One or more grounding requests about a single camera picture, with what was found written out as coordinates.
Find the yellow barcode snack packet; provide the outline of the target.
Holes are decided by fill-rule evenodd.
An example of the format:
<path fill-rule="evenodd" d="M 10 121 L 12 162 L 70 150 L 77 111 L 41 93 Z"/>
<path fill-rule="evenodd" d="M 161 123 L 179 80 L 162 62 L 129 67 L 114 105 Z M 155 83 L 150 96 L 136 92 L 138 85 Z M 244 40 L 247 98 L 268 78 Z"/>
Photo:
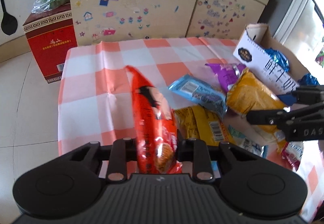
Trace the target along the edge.
<path fill-rule="evenodd" d="M 196 105 L 176 109 L 174 113 L 182 138 L 199 139 L 207 146 L 218 146 L 220 142 L 235 144 L 232 135 L 215 112 Z"/>

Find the red cardboard box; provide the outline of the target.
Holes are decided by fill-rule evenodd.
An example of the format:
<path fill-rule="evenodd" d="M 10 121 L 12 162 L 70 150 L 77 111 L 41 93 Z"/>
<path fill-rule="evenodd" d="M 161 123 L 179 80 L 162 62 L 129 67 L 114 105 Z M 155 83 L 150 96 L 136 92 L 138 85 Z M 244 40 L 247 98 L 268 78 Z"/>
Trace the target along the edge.
<path fill-rule="evenodd" d="M 49 84 L 59 81 L 68 50 L 77 46 L 70 4 L 32 13 L 22 27 L 45 80 Z"/>

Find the light blue snack packet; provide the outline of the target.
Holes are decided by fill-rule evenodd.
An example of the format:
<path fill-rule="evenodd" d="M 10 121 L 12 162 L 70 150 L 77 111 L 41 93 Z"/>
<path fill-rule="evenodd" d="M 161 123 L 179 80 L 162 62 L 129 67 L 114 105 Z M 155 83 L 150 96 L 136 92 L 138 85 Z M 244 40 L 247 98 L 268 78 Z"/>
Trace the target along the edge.
<path fill-rule="evenodd" d="M 174 81 L 168 89 L 177 95 L 215 112 L 220 118 L 227 113 L 226 96 L 207 82 L 186 74 Z"/>

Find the light blue white packet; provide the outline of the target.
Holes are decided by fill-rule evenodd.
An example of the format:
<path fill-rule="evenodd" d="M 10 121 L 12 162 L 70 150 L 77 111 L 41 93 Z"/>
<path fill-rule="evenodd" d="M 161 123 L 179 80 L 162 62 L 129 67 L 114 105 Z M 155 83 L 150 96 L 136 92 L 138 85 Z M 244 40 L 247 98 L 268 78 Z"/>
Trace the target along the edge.
<path fill-rule="evenodd" d="M 228 125 L 228 131 L 233 137 L 235 144 L 259 157 L 266 158 L 268 154 L 268 146 L 261 146 L 251 139 L 245 137 L 243 133 Z"/>

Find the pink snack packet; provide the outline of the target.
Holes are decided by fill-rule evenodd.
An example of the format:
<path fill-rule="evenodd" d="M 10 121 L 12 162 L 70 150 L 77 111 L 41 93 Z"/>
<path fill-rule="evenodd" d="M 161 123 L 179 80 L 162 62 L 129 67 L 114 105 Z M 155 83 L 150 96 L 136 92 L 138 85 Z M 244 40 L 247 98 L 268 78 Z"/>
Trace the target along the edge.
<path fill-rule="evenodd" d="M 286 159 L 295 171 L 297 171 L 300 166 L 303 151 L 303 142 L 287 142 L 281 151 L 281 156 L 283 159 Z"/>

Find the orange-yellow snack packet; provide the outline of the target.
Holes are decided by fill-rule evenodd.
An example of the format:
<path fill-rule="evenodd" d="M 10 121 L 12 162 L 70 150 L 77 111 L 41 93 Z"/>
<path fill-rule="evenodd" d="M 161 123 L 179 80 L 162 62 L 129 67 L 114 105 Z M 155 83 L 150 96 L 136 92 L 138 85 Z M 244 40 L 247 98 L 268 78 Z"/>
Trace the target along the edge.
<path fill-rule="evenodd" d="M 257 144 L 269 144 L 276 148 L 277 153 L 281 153 L 286 144 L 283 133 L 275 125 L 251 125 L 246 115 L 251 110 L 290 111 L 290 107 L 280 101 L 248 68 L 243 70 L 227 93 L 226 105 L 235 112 L 235 116 L 230 118 L 233 128 Z"/>

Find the beige sticker cabinet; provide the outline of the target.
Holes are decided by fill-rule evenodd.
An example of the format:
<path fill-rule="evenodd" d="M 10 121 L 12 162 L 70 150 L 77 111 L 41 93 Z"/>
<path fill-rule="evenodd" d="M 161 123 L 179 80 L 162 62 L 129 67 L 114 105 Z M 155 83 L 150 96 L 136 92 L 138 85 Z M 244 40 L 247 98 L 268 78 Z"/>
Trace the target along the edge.
<path fill-rule="evenodd" d="M 70 0 L 77 43 L 167 37 L 238 39 L 269 0 Z"/>

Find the dark blue snack packet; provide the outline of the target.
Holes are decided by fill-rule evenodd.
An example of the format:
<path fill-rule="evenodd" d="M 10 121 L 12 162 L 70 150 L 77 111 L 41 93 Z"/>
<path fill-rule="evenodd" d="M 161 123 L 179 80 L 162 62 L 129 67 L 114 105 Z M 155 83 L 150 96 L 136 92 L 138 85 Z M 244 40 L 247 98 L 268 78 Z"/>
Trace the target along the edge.
<path fill-rule="evenodd" d="M 265 52 L 271 57 L 271 59 L 277 63 L 285 72 L 290 71 L 290 65 L 288 58 L 279 50 L 273 48 L 265 48 Z"/>

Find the purple snack packet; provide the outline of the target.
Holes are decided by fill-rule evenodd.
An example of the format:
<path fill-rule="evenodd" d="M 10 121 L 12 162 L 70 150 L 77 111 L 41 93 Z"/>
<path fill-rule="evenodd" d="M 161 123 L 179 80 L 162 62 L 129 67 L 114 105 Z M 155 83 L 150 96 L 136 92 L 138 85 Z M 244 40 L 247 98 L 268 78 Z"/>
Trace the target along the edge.
<path fill-rule="evenodd" d="M 214 73 L 223 92 L 227 93 L 232 86 L 238 81 L 243 70 L 246 68 L 244 64 L 220 64 L 207 63 L 211 71 Z"/>

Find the checkered orange white tablecloth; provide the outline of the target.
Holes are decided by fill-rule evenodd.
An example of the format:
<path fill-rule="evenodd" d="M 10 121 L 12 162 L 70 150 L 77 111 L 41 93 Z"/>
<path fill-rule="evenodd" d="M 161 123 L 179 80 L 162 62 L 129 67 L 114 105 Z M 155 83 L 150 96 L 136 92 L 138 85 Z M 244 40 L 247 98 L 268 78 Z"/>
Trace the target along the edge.
<path fill-rule="evenodd" d="M 236 40 L 202 37 L 100 43 L 68 51 L 58 98 L 58 150 L 65 154 L 90 141 L 110 145 L 133 137 L 131 74 L 137 68 L 173 109 L 191 102 L 169 85 L 190 74 L 217 86 L 209 63 L 235 63 Z"/>

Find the white milk cardboard box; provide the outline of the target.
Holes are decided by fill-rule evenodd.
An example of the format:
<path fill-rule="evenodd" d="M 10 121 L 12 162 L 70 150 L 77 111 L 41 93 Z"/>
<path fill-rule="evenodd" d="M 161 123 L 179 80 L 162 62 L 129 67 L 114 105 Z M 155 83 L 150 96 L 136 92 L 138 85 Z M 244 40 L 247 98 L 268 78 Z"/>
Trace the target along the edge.
<path fill-rule="evenodd" d="M 289 71 L 284 71 L 266 53 L 267 48 L 273 48 L 287 57 Z M 299 86 L 298 81 L 309 72 L 292 51 L 271 36 L 266 24 L 245 26 L 233 55 L 277 95 L 295 90 Z"/>

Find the red snack packet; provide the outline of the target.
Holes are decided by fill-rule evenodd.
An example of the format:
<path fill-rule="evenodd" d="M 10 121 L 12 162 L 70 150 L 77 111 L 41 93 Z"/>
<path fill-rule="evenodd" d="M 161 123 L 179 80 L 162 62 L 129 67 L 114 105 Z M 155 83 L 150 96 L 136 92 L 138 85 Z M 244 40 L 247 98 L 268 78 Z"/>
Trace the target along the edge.
<path fill-rule="evenodd" d="M 180 174 L 176 159 L 177 126 L 173 109 L 163 94 L 136 68 L 132 74 L 131 97 L 136 130 L 137 165 L 141 174 Z"/>

